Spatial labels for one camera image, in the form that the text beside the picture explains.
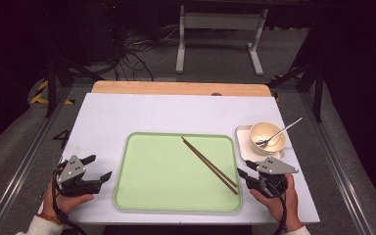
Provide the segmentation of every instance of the hand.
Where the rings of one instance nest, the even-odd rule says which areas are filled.
[[[57,214],[53,209],[52,186],[53,186],[53,180],[51,180],[50,185],[48,185],[48,188],[45,191],[44,206],[42,209],[42,213],[47,216],[57,217]],[[94,199],[93,195],[91,194],[85,194],[85,195],[81,195],[79,197],[74,197],[74,198],[66,197],[66,196],[59,194],[57,188],[56,188],[56,195],[58,195],[57,206],[60,209],[60,211],[62,211],[66,215],[69,215],[70,212],[77,206]]]
[[[285,176],[288,182],[288,189],[282,196],[285,198],[286,195],[286,209],[288,211],[286,219],[286,231],[291,232],[298,230],[304,225],[298,218],[298,194],[295,190],[294,178],[292,174],[285,174]],[[256,200],[267,207],[274,219],[280,222],[283,214],[283,206],[279,198],[266,198],[256,189],[251,189],[250,193],[256,198]]]

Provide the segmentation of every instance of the spoon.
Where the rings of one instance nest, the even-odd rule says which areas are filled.
[[[276,138],[279,134],[281,134],[283,131],[289,129],[290,127],[292,127],[294,124],[298,123],[298,121],[300,121],[302,119],[302,117],[299,117],[297,120],[295,120],[294,122],[290,123],[288,126],[286,126],[285,128],[281,129],[279,132],[277,132],[276,134],[274,134],[273,136],[271,136],[270,138],[266,139],[266,140],[259,140],[258,142],[256,142],[256,145],[261,147],[262,149],[264,149],[265,147],[267,147],[267,144],[268,142],[271,140],[271,139],[274,139]]]

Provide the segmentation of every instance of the green tray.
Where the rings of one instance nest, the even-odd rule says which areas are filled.
[[[184,144],[183,136],[239,185],[233,141],[225,135],[135,132],[129,135],[115,190],[120,209],[235,212],[230,189]]]

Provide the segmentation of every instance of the wooden chopstick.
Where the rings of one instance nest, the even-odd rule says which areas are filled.
[[[200,158],[201,161],[203,161],[203,163],[209,167],[209,169],[216,175],[218,176],[218,178],[225,184],[227,185],[227,187],[235,194],[237,195],[237,191],[231,187],[230,184],[227,183],[227,181],[229,183],[231,183],[234,187],[237,187],[237,184],[234,183],[227,175],[225,175],[223,172],[221,172],[221,170],[218,169],[218,167],[216,167],[212,162],[210,162],[203,154],[201,154],[200,151],[198,151],[191,143],[188,142],[188,140],[186,140],[184,137],[181,137],[182,140],[184,141],[184,143],[188,146],[188,148],[190,148],[192,150],[192,152],[194,152],[194,154],[197,155],[198,158]]]

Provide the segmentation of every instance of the white bowl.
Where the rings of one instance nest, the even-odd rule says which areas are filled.
[[[256,144],[259,140],[269,139],[280,130],[281,128],[278,125],[267,121],[254,124],[250,129],[250,145],[252,149],[262,156],[268,156],[281,151],[286,144],[286,136],[284,133],[271,139],[264,149]]]

